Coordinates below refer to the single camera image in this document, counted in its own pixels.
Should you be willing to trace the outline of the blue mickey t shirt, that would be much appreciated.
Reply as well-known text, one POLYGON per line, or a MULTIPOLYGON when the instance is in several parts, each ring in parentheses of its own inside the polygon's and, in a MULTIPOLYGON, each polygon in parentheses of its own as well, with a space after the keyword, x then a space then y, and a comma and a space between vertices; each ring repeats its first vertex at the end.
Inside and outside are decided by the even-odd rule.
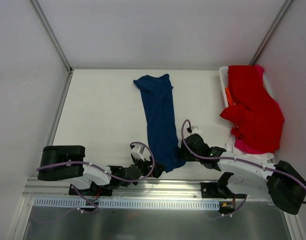
POLYGON ((170 75, 145 75, 133 81, 139 89, 147 124, 147 141, 155 160, 169 173, 185 165, 177 136, 170 75))

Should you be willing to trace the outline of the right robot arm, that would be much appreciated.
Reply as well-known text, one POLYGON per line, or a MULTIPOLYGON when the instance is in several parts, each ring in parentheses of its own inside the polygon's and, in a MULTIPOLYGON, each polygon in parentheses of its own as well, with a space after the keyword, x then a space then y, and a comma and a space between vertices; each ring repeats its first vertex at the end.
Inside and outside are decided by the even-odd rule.
POLYGON ((180 157, 221 172, 216 190, 223 198, 236 194, 265 199, 291 215, 297 215, 306 204, 306 181, 286 161, 263 163, 238 156, 224 148, 208 146, 197 133, 181 141, 180 157))

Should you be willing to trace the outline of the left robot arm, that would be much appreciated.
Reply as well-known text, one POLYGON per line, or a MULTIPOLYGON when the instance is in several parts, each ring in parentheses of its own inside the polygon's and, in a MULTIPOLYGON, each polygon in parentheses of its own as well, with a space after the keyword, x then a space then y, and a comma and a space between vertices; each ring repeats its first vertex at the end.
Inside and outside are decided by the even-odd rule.
POLYGON ((132 164, 129 167, 99 166, 86 156, 82 145, 51 145, 43 148, 37 179, 44 182, 63 181, 92 195, 99 189, 116 190, 120 187, 137 185, 147 178, 159 178, 166 169, 151 154, 143 155, 149 148, 140 142, 130 144, 132 164))

